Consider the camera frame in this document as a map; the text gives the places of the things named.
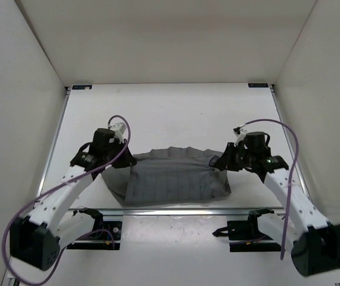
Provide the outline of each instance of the robotic arm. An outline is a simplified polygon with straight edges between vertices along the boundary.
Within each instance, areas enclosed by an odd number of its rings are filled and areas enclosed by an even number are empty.
[[[271,155],[270,136],[264,132],[246,133],[234,129],[235,143],[228,143],[214,167],[220,170],[247,170],[258,175],[281,204],[286,207],[289,166],[281,156]],[[263,234],[281,245],[284,221],[274,213],[249,214],[248,221]],[[332,225],[305,196],[299,184],[292,180],[290,218],[285,249],[291,253],[297,271],[303,276],[340,268],[340,224]]]
[[[125,123],[109,129],[99,128],[93,141],[83,145],[70,162],[62,182],[87,173],[111,161],[125,146]],[[118,168],[133,166],[136,160],[128,148],[111,165]],[[94,209],[81,209],[71,218],[62,219],[81,192],[88,187],[105,168],[67,184],[47,195],[24,218],[17,218],[10,229],[10,253],[43,271],[56,261],[61,249],[82,235],[102,226],[102,214]]]

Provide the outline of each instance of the gray cloth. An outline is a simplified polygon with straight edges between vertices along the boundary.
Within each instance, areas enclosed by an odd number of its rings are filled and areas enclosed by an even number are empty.
[[[191,147],[151,150],[134,155],[130,168],[109,168],[102,177],[123,206],[200,203],[230,194],[226,171],[213,163],[222,155]]]

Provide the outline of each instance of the white wall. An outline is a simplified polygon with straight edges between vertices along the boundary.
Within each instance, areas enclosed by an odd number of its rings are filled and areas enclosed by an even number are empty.
[[[274,83],[315,0],[17,2],[72,85]]]
[[[0,243],[36,192],[65,90],[12,0],[0,0]],[[0,251],[0,283],[5,267]]]
[[[310,192],[340,221],[340,1],[318,1],[276,82]]]

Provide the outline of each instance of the metal bar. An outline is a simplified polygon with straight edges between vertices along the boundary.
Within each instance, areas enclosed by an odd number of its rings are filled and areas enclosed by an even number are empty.
[[[168,209],[98,209],[104,216],[247,216],[250,210],[262,209],[262,207],[253,208],[168,208]],[[271,208],[275,213],[284,214],[283,207]]]
[[[283,117],[282,117],[282,114],[281,114],[281,112],[280,112],[279,103],[278,103],[278,101],[277,101],[277,97],[276,97],[276,94],[275,94],[275,90],[274,90],[273,85],[270,85],[270,92],[272,93],[273,101],[275,102],[276,110],[277,110],[279,119],[280,119],[281,122],[285,122],[284,119],[283,119]],[[288,145],[289,145],[289,149],[290,149],[291,156],[294,157],[294,155],[295,155],[295,150],[294,150],[293,144],[292,144],[292,142],[291,142],[289,133],[288,133],[288,131],[286,130],[286,128],[284,128],[284,127],[282,127],[282,128],[283,128],[283,132],[285,133],[286,140],[287,140]],[[303,193],[310,199],[310,194],[309,194],[308,189],[307,189],[306,181],[305,181],[305,179],[304,179],[304,177],[303,177],[302,170],[301,170],[301,166],[300,166],[300,164],[299,164],[298,162],[297,162],[297,164],[295,165],[295,170],[297,171],[298,178],[300,179],[301,187],[302,187]]]
[[[43,174],[41,176],[40,183],[39,183],[38,193],[36,194],[37,197],[41,195],[41,192],[43,191],[43,188],[44,188],[44,183],[45,183],[45,180],[46,180],[46,174],[48,173],[49,166],[51,165],[53,152],[55,151],[58,134],[59,134],[60,129],[61,129],[61,124],[63,123],[65,110],[67,108],[67,104],[68,104],[68,100],[69,100],[69,94],[70,94],[70,88],[68,88],[67,93],[65,95],[64,106],[63,106],[63,109],[61,110],[60,120],[59,120],[57,127],[56,127],[55,137],[52,141],[51,148],[49,149],[48,159],[45,162]]]

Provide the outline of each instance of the white table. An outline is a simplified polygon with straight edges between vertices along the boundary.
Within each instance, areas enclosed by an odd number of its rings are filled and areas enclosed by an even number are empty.
[[[43,192],[57,184],[78,148],[92,139],[97,128],[106,127],[114,114],[131,125],[132,154],[170,146],[224,151],[227,142],[235,140],[234,127],[258,118],[279,120],[270,89],[249,88],[246,83],[93,85],[89,90],[72,90]],[[272,153],[291,164],[281,126],[255,123],[247,129],[269,133]],[[303,278],[289,255],[280,261],[279,253],[230,253],[228,241],[211,234],[226,226],[225,215],[245,219],[239,214],[259,207],[280,209],[280,203],[256,175],[229,172],[228,178],[232,194],[225,199],[158,206],[150,216],[132,216],[146,211],[122,209],[99,176],[73,207],[125,215],[121,249],[67,250],[47,285],[334,286],[340,282],[340,270]],[[16,259],[13,265],[32,281],[46,275]]]

